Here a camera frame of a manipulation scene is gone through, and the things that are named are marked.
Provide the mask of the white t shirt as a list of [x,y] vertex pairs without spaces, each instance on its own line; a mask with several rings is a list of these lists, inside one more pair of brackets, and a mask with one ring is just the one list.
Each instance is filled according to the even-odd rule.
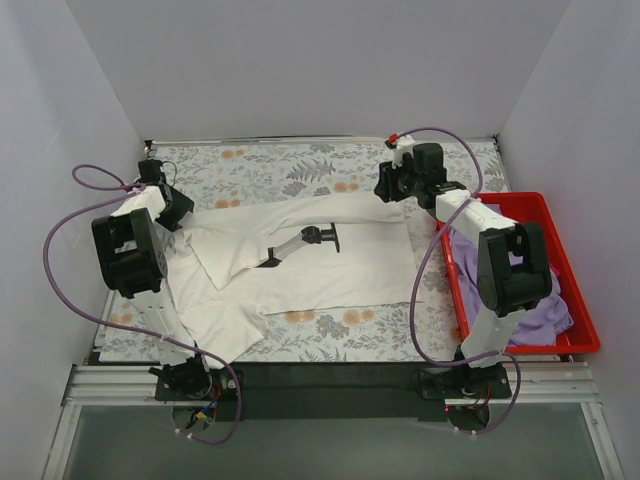
[[200,211],[168,254],[179,319],[212,368],[265,339],[270,314],[405,303],[415,273],[402,209],[371,192]]

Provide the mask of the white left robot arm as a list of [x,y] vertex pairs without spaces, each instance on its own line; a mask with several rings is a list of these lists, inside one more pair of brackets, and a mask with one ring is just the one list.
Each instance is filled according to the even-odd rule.
[[138,163],[140,194],[109,216],[97,218],[91,230],[106,285],[129,300],[143,328],[152,332],[159,368],[150,373],[170,390],[193,400],[205,398],[213,377],[196,342],[179,319],[168,286],[168,261],[156,231],[173,233],[194,209],[194,202],[169,185],[159,160]]

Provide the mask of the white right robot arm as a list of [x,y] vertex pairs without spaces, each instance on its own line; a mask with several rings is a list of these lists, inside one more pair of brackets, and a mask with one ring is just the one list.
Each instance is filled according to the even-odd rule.
[[380,164],[375,194],[385,203],[415,198],[442,232],[454,229],[477,249],[478,315],[453,360],[429,359],[428,368],[418,372],[422,393],[508,396],[502,365],[507,344],[525,314],[552,291],[543,230],[495,212],[463,184],[448,180],[440,145],[397,135],[386,145],[394,157]]

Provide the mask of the red plastic bin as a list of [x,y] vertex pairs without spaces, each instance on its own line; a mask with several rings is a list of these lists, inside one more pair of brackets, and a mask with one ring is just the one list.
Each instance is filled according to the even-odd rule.
[[[544,233],[549,264],[559,271],[561,297],[565,300],[574,325],[556,337],[554,346],[509,347],[507,351],[517,355],[565,355],[594,353],[600,348],[600,340],[591,321],[586,304],[573,274],[561,238],[543,196],[535,192],[524,193],[484,193],[482,202],[492,210],[520,223],[535,222]],[[447,265],[447,275],[451,287],[458,330],[466,338],[471,328],[467,324],[455,264],[453,262],[449,231],[441,237],[443,256]]]

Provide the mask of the purple t shirt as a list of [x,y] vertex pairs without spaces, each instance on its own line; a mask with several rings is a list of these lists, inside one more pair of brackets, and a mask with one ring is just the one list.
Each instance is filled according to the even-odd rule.
[[[453,227],[449,238],[467,324],[472,327],[482,304],[476,282],[478,249]],[[552,272],[551,281],[551,293],[523,317],[510,337],[509,347],[554,346],[556,337],[574,325],[561,297],[559,279]]]

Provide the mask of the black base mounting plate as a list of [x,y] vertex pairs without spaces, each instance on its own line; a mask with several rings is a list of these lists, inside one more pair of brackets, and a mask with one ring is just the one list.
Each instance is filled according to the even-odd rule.
[[504,368],[489,373],[438,369],[425,362],[232,365],[243,420],[413,418],[446,420],[445,402],[507,400]]

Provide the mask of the aluminium table frame rail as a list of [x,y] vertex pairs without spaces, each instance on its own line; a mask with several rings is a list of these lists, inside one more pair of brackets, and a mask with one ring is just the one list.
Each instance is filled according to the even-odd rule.
[[42,479],[62,479],[84,406],[144,406],[156,380],[144,366],[73,366]]

